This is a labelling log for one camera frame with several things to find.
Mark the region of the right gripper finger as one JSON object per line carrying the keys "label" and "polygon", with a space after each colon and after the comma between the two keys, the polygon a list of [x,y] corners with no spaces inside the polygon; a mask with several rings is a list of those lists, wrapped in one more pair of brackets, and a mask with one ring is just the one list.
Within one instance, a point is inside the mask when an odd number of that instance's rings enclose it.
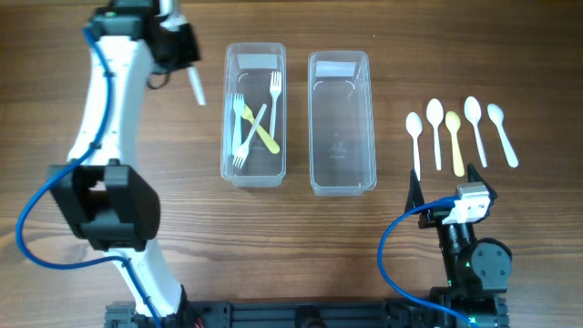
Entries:
{"label": "right gripper finger", "polygon": [[489,198],[491,200],[496,200],[497,199],[496,191],[479,175],[475,166],[472,163],[469,163],[466,166],[466,169],[467,169],[468,181],[469,182],[481,182],[481,183],[483,183],[485,185],[486,189],[488,190]]}
{"label": "right gripper finger", "polygon": [[409,190],[404,211],[415,209],[424,205],[424,196],[420,186],[420,181],[414,169],[410,171]]}

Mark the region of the curved white plastic fork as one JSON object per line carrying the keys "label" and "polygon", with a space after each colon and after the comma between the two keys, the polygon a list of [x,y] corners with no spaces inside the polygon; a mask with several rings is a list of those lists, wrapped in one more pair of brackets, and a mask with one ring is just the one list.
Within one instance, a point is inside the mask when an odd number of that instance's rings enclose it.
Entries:
{"label": "curved white plastic fork", "polygon": [[271,72],[270,81],[270,95],[271,95],[271,120],[270,120],[270,136],[275,138],[276,117],[277,117],[277,102],[282,92],[282,73],[281,71]]}

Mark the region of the thin white plastic fork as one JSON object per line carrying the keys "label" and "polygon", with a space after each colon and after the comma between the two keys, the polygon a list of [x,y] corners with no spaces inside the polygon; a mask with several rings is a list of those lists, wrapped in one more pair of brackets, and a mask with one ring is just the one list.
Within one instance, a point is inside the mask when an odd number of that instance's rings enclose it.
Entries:
{"label": "thin white plastic fork", "polygon": [[238,147],[236,154],[233,158],[233,166],[235,168],[241,169],[243,167],[244,162],[249,155],[251,140],[253,139],[253,136],[254,136],[256,130],[261,125],[261,119],[262,119],[266,109],[267,109],[267,105],[263,104],[260,108],[260,111],[257,114],[257,117],[254,119],[254,121],[251,125],[251,129],[250,129],[248,136],[246,137],[245,141]]}

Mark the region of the yellow plastic fork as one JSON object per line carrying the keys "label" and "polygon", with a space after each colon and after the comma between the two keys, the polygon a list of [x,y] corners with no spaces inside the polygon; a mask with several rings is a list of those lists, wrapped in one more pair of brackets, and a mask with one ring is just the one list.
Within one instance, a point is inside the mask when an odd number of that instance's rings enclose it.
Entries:
{"label": "yellow plastic fork", "polygon": [[[249,121],[251,124],[255,122],[255,117],[253,116],[253,113],[248,106],[244,107],[242,117]],[[263,141],[267,149],[270,151],[270,153],[278,154],[280,152],[281,149],[279,144],[272,138],[272,136],[268,132],[265,131],[265,129],[261,125],[257,127],[256,132],[259,134],[261,140]]]}

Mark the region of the wide white plastic fork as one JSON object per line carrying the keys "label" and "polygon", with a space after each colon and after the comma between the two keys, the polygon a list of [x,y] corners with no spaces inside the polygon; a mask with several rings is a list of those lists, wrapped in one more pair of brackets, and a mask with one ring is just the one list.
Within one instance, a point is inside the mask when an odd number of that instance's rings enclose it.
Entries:
{"label": "wide white plastic fork", "polygon": [[236,93],[233,98],[234,127],[231,141],[232,155],[235,156],[238,148],[242,143],[241,133],[241,119],[245,108],[244,96],[241,93]]}

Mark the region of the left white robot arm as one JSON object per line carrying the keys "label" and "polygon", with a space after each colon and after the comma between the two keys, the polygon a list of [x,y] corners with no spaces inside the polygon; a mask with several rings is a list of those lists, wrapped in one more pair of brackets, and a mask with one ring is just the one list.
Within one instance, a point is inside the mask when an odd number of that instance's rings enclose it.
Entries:
{"label": "left white robot arm", "polygon": [[186,70],[206,101],[199,48],[175,1],[113,1],[86,29],[91,55],[87,102],[64,165],[50,169],[51,195],[73,234],[113,262],[134,296],[121,311],[130,327],[198,327],[183,286],[157,241],[156,191],[138,174],[136,142],[154,75]]}

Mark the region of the left clear plastic container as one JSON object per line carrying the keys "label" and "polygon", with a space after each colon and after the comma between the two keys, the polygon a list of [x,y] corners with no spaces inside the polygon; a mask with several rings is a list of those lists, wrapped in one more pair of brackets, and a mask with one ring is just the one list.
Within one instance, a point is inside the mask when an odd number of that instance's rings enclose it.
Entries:
{"label": "left clear plastic container", "polygon": [[[233,166],[231,141],[234,127],[233,98],[236,93],[244,96],[256,118],[263,104],[267,109],[261,126],[270,134],[271,120],[271,72],[281,71],[282,92],[277,102],[274,140],[280,146],[278,154],[272,154],[255,132],[250,151],[241,169]],[[287,95],[286,50],[281,43],[255,42],[234,43],[227,47],[225,57],[224,99],[222,114],[221,176],[236,187],[272,188],[281,185],[286,174],[287,146]],[[241,119],[242,143],[248,136],[251,123]]]}

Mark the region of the clear plastic container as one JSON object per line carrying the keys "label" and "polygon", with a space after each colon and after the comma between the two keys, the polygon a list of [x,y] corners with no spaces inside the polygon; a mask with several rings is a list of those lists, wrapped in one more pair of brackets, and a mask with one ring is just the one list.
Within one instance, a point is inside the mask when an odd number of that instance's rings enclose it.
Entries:
{"label": "clear plastic container", "polygon": [[377,183],[369,57],[309,56],[310,177],[318,196],[360,196]]}
{"label": "clear plastic container", "polygon": [[[233,98],[236,93],[244,96],[256,118],[263,104],[267,109],[261,126],[270,134],[271,120],[271,72],[281,71],[282,92],[277,102],[274,140],[280,146],[278,154],[272,154],[255,132],[250,151],[241,169],[233,166],[231,141],[234,127]],[[221,176],[236,187],[272,188],[281,185],[286,174],[287,146],[287,95],[286,50],[281,43],[255,42],[234,43],[227,47],[225,57],[224,99],[222,114]],[[241,119],[242,143],[248,136],[251,123]]]}

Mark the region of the right clear plastic container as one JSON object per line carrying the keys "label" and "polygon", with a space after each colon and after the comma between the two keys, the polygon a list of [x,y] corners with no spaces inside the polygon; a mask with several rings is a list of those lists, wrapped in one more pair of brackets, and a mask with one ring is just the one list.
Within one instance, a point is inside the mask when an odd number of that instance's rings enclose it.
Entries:
{"label": "right clear plastic container", "polygon": [[309,56],[310,177],[318,196],[360,196],[377,183],[369,57]]}

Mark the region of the yellow plastic spoon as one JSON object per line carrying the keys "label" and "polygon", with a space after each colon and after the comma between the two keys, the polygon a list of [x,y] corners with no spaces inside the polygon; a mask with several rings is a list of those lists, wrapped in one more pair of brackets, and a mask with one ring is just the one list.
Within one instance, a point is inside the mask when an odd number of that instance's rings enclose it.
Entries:
{"label": "yellow plastic spoon", "polygon": [[461,120],[454,111],[448,111],[445,114],[445,126],[449,131],[451,137],[454,174],[457,177],[463,177],[465,175],[465,167],[457,137],[457,132],[461,128]]}

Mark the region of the white plastic spoon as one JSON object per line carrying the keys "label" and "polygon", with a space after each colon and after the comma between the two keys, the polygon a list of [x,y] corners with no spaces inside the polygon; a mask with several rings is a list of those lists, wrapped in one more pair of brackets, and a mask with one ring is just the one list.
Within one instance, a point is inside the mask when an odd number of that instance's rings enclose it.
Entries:
{"label": "white plastic spoon", "polygon": [[423,124],[420,117],[415,112],[410,112],[405,120],[406,131],[412,138],[413,141],[413,158],[414,158],[414,172],[418,180],[420,180],[420,154],[419,154],[419,144],[418,138],[423,131]]}
{"label": "white plastic spoon", "polygon": [[495,124],[498,135],[500,137],[501,145],[506,156],[506,162],[509,167],[518,167],[518,158],[515,153],[504,129],[504,112],[496,104],[489,104],[487,106],[487,113],[490,120]]}
{"label": "white plastic spoon", "polygon": [[486,152],[478,126],[479,121],[482,117],[482,111],[475,97],[470,96],[465,100],[464,112],[466,119],[472,124],[475,132],[476,148],[479,158],[481,160],[482,167],[486,168],[487,167]]}
{"label": "white plastic spoon", "polygon": [[444,109],[441,102],[437,98],[432,98],[426,108],[426,118],[433,127],[434,132],[434,154],[435,167],[437,170],[442,169],[441,144],[439,137],[439,127],[444,119]]}

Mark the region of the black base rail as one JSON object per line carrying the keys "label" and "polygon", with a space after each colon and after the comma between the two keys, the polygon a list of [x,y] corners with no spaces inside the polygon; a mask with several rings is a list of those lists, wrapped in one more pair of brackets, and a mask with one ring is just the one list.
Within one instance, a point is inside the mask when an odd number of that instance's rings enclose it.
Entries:
{"label": "black base rail", "polygon": [[[506,300],[474,302],[456,309],[478,327],[510,327]],[[103,327],[156,327],[131,302],[106,307]],[[163,327],[472,327],[419,305],[384,302],[190,302],[186,315],[165,317]]]}

